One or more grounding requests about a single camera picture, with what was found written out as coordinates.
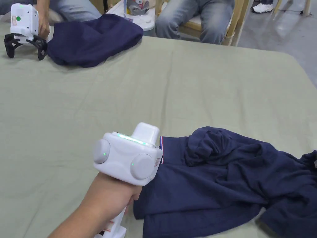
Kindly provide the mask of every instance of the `green led light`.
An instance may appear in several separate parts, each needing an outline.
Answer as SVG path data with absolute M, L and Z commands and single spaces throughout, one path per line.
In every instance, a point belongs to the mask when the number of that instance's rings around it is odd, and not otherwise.
M 129 136 L 125 136 L 125 135 L 121 135 L 121 134 L 118 134 L 118 136 L 119 136 L 119 137 L 121 137 L 121 138 L 124 138 L 124 139 L 130 140 L 130 141 L 137 142 L 137 143 L 142 144 L 142 145 L 147 145 L 145 142 L 142 142 L 142 141 L 136 140 L 136 139 L 131 138 L 131 137 L 129 137 Z

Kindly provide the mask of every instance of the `navy blue t-shirt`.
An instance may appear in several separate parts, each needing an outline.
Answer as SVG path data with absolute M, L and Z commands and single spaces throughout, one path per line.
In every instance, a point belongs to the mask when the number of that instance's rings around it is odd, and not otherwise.
M 114 14 L 86 22 L 62 22 L 54 26 L 47 54 L 60 65 L 93 67 L 135 46 L 143 29 Z
M 316 237 L 317 151 L 301 160 L 271 144 L 204 127 L 162 137 L 163 162 L 134 202 L 144 238 L 192 238 L 261 216 L 282 237 Z

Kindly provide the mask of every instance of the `gray floor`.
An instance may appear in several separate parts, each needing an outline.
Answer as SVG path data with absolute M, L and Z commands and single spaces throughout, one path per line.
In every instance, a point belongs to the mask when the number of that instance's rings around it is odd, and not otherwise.
M 280 9 L 287 11 L 280 10 L 275 16 L 250 12 L 238 46 L 294 56 L 317 87 L 317 1 L 312 0 L 309 17 L 300 15 L 304 4 L 305 0 L 294 0 L 292 5 L 284 0 Z

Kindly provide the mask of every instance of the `person's hand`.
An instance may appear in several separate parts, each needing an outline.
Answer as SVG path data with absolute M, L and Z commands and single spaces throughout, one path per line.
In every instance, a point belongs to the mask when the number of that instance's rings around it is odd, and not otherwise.
M 39 37 L 43 39 L 47 39 L 47 36 L 50 33 L 49 30 L 49 12 L 45 7 L 42 7 L 40 5 L 35 6 L 36 10 L 39 14 Z
M 99 173 L 80 206 L 98 214 L 104 222 L 115 218 L 132 200 L 138 200 L 142 187 Z

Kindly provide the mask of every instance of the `green tablecloth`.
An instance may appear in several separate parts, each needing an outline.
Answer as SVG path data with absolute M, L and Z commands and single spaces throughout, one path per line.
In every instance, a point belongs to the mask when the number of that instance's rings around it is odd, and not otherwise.
M 9 31 L 0 24 L 1 39 Z M 165 136 L 223 127 L 295 156 L 317 148 L 317 91 L 289 55 L 144 37 L 82 69 L 39 62 L 33 50 L 9 59 L 0 47 L 1 237 L 45 238 L 97 174 L 92 144 L 141 121 Z M 122 224 L 126 238 L 142 236 L 132 211 Z M 268 236 L 252 220 L 215 237 Z

